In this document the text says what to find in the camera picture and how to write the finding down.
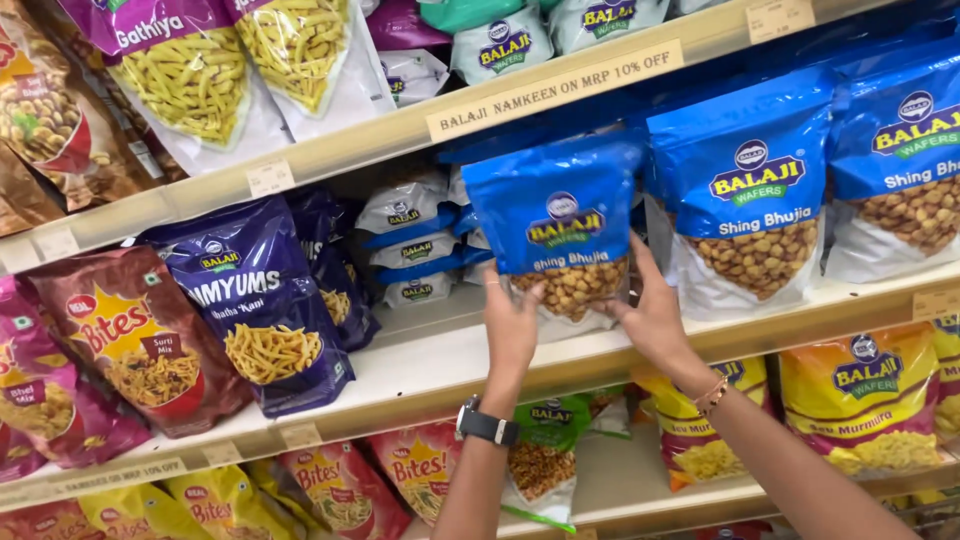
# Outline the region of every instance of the wristwatch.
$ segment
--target wristwatch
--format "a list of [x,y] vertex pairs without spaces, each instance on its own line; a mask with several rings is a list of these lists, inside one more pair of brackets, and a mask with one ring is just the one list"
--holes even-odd
[[454,435],[456,439],[462,441],[467,435],[471,435],[500,446],[513,446],[520,434],[520,425],[502,418],[493,418],[477,410],[479,407],[480,397],[476,394],[467,398],[464,406],[460,407]]

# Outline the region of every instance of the bracelet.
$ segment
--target bracelet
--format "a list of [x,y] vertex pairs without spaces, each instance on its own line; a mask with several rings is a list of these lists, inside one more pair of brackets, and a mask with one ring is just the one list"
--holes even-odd
[[693,400],[693,404],[697,407],[697,412],[700,413],[700,416],[709,417],[713,408],[720,403],[720,398],[724,397],[727,393],[727,376],[723,376],[717,385],[713,387],[712,390],[700,396],[696,400]]

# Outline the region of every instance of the store shelf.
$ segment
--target store shelf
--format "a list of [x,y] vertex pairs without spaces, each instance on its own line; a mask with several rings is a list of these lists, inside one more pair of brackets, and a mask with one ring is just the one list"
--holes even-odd
[[[540,110],[557,107],[618,86],[624,86],[665,71],[718,58],[750,46],[746,11],[766,0],[732,0],[631,36],[591,47],[573,55],[531,66],[482,85],[463,88],[427,100],[337,133],[290,146],[222,171],[171,184],[139,195],[68,217],[35,230],[0,239],[0,259],[16,260],[13,271],[21,271],[71,252],[88,251],[109,245],[143,229],[178,221],[245,201],[251,198],[247,171],[277,158],[285,159],[297,184],[308,184],[364,165],[407,154],[433,144],[428,120],[458,111],[500,103],[505,98],[541,94],[541,90],[559,86],[565,80],[600,77],[602,82],[581,85],[575,92],[556,96],[496,114],[492,106],[489,119],[500,123]],[[893,3],[894,0],[812,0],[817,23]],[[613,76],[617,65],[638,62],[639,71],[629,76]],[[473,123],[458,135],[486,127]],[[44,250],[51,238],[72,233],[72,244]]]
[[[824,282],[811,291],[809,304],[763,320],[685,325],[704,359],[732,359],[908,323],[914,319],[916,295],[958,289],[960,262],[954,262],[884,283]],[[334,442],[450,418],[467,396],[483,390],[488,368],[483,295],[482,287],[464,284],[446,301],[381,310],[384,330],[369,348],[350,355],[357,381],[332,405],[276,421],[263,418],[251,405],[207,433],[177,440],[158,435],[102,466],[62,471],[48,465],[4,484],[0,511],[318,442],[301,438],[303,442],[288,443],[290,430],[315,430],[324,442]],[[542,344],[521,398],[534,401],[623,382],[641,362],[621,329]]]
[[[577,445],[577,487],[573,523],[580,531],[596,529],[603,540],[635,538],[675,530],[778,515],[752,478],[723,479],[670,492],[660,459],[656,427],[640,426],[634,440],[589,435]],[[877,497],[943,489],[960,483],[960,463],[941,452],[941,467],[915,475],[872,480],[861,485]],[[416,521],[402,540],[427,540],[430,529]],[[562,530],[501,513],[498,538],[564,540]]]

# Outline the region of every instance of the hand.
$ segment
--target hand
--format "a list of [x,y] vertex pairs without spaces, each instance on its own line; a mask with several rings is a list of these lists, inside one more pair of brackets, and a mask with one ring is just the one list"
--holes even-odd
[[517,307],[503,290],[495,263],[484,269],[483,281],[487,288],[483,319],[490,344],[490,379],[519,385],[537,349],[537,305],[543,300],[546,285],[540,282],[530,287]]
[[594,302],[591,307],[607,313],[623,326],[634,347],[664,372],[671,358],[692,353],[680,318],[677,295],[666,284],[654,262],[650,248],[636,233],[630,233],[630,245],[640,273],[640,302],[630,307],[619,299]]

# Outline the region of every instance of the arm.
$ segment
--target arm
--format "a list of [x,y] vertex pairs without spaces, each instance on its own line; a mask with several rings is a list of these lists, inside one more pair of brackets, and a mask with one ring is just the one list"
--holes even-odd
[[[639,305],[610,300],[594,308],[617,317],[641,354],[687,397],[699,398],[720,377],[690,347],[676,296],[650,250],[636,235],[632,244],[643,284]],[[919,538],[732,385],[710,414],[710,423],[803,538]]]
[[[500,286],[494,266],[484,271],[484,322],[490,344],[490,372],[480,412],[513,420],[523,376],[537,348],[537,304],[543,284],[534,286],[516,309]],[[453,472],[431,540],[492,540],[500,523],[500,494],[507,470],[506,447],[467,437]]]

